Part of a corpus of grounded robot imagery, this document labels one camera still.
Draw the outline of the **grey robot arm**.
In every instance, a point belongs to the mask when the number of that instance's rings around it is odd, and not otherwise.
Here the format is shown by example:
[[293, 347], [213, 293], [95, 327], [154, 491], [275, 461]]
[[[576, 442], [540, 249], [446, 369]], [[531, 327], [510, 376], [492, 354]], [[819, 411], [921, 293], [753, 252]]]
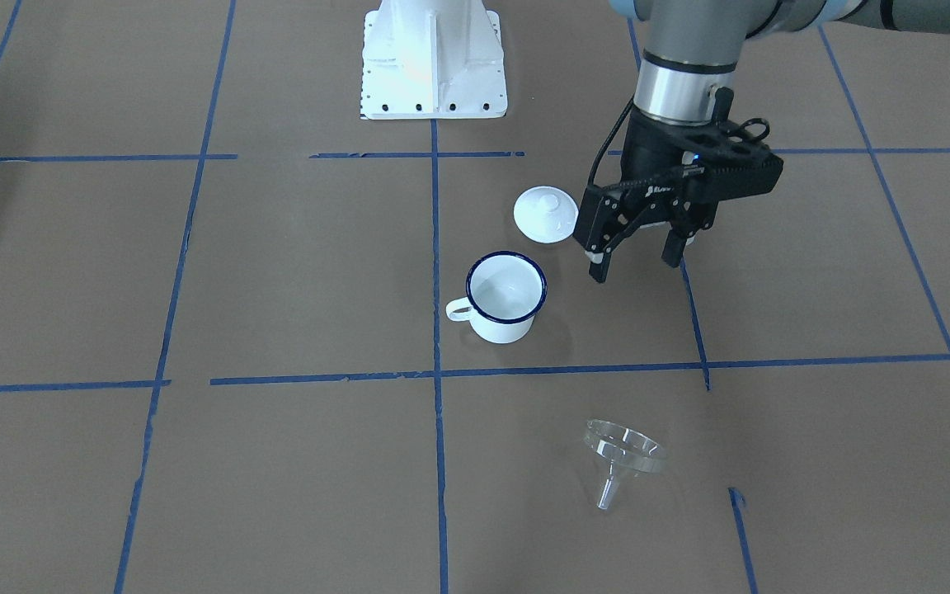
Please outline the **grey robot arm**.
[[614, 10], [649, 29], [636, 90], [608, 135], [625, 134], [619, 180], [596, 181], [604, 142], [572, 232], [599, 283], [639, 229], [670, 226], [662, 260], [676, 268], [689, 240], [715, 224], [720, 203], [775, 188], [784, 162], [766, 143], [768, 121], [729, 117], [747, 41], [832, 21], [950, 35], [950, 1], [615, 1]]

